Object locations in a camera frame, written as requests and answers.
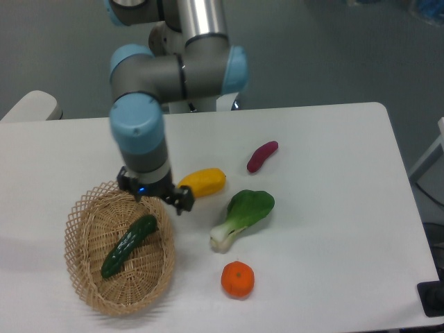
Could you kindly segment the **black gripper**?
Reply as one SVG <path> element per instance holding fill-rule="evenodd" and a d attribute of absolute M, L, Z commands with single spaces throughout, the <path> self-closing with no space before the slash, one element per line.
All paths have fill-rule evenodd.
<path fill-rule="evenodd" d="M 171 171 L 159 180 L 143 180 L 142 176 L 131 176 L 129 170 L 123 166 L 117 175 L 117 184 L 120 190 L 131 194 L 137 202 L 142 196 L 156 197 L 176 209 L 176 214 L 190 212 L 194 206 L 194 195 L 191 187 L 174 187 Z"/>

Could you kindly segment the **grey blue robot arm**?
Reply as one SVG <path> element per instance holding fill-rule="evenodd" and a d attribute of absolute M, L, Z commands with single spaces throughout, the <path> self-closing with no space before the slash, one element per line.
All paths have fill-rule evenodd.
<path fill-rule="evenodd" d="M 190 211 L 194 196 L 173 183 L 162 105 L 240 92 L 248 82 L 246 52 L 232 46 L 221 1 L 106 1 L 116 25 L 162 22 L 182 35 L 183 50 L 156 55 L 148 46 L 118 48 L 110 60 L 110 128 L 124 165 L 122 191 L 157 197 Z"/>

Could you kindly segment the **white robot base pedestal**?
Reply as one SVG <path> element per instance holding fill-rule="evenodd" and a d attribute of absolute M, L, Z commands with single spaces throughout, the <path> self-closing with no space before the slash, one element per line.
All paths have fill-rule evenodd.
<path fill-rule="evenodd" d="M 190 101 L 178 101 L 162 105 L 165 114 L 183 114 L 195 112 L 218 112 L 239 109 L 239 93 L 211 96 Z"/>

